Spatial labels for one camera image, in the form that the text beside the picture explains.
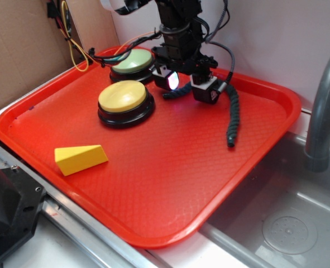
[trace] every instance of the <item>sink basin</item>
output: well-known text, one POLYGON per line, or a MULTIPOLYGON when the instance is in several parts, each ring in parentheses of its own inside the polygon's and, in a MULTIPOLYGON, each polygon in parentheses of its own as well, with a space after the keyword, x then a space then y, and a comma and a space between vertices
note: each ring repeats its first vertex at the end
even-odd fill
POLYGON ((306 170, 304 145, 287 133, 201 232, 249 267, 330 267, 330 165, 306 170))

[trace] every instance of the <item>cheese-shaped block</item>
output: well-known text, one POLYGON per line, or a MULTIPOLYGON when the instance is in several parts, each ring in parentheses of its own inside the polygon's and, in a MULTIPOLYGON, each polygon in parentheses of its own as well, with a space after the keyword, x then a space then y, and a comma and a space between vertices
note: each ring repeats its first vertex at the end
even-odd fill
POLYGON ((108 161, 101 145, 56 148, 54 157, 64 176, 108 161))

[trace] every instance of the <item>cardboard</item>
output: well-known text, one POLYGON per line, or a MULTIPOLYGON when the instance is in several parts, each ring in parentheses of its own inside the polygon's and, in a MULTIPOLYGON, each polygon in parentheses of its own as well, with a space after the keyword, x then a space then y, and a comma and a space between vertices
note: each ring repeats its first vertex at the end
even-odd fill
MULTIPOLYGON (((71 15, 81 27, 87 18, 77 8, 85 8, 85 2, 98 1, 78 2, 83 6, 72 5, 78 17, 71 15)), ((47 0, 0 0, 0 109, 73 66, 68 43, 54 20, 47 18, 46 3, 47 0)), ((111 15, 102 16, 108 16, 105 32, 111 34, 106 35, 108 41, 99 49, 118 44, 111 15)), ((92 25, 101 28, 104 18, 92 17, 92 25)), ((72 36, 79 40, 75 27, 72 36)), ((96 37, 86 36, 83 40, 92 44, 96 37)))
POLYGON ((100 0, 67 0, 82 47, 100 52, 119 44, 110 11, 100 0))

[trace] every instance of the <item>faucet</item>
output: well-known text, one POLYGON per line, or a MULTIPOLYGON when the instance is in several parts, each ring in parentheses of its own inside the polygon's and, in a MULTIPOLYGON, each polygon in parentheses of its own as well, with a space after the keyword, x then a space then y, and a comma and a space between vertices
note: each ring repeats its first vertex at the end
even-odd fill
POLYGON ((310 118, 305 145, 305 167, 327 170, 330 156, 330 59, 321 77, 310 118))

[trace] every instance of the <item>plastic tray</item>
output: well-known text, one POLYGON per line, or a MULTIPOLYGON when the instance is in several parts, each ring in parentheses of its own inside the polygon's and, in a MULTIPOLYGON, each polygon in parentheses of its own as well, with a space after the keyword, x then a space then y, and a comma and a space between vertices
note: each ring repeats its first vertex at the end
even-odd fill
MULTIPOLYGON (((214 70, 221 79, 226 71, 214 70)), ((188 82, 180 76, 181 84, 188 82)), ((0 116, 0 140, 48 181, 128 243, 158 248, 194 233, 297 119, 301 104, 290 90, 235 74, 241 125, 226 144, 229 99, 217 104, 188 94, 164 100, 147 85, 156 109, 144 123, 114 130, 97 115, 109 68, 74 68, 0 116), (109 161, 64 177, 58 147, 100 144, 109 161)))

